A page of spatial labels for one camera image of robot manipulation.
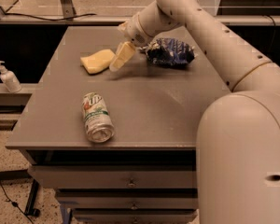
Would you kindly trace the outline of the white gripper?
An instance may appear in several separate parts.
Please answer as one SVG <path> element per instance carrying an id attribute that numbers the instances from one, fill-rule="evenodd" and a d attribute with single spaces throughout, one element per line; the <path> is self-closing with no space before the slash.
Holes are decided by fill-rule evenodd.
<path id="1" fill-rule="evenodd" d="M 152 37 L 142 28 L 139 14 L 133 15 L 128 21 L 121 23 L 118 30 L 128 41 L 118 45 L 115 56 L 109 65 L 112 72 L 120 70 L 134 56 L 135 47 L 144 47 L 152 40 Z"/>

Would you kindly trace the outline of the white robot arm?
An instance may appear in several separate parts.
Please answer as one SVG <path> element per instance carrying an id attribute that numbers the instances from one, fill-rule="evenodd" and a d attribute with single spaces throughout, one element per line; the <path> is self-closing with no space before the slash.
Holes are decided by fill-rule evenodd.
<path id="1" fill-rule="evenodd" d="M 280 67 L 198 0 L 155 0 L 119 30 L 143 47 L 178 25 L 230 90 L 208 106 L 198 127 L 200 224 L 280 224 Z"/>

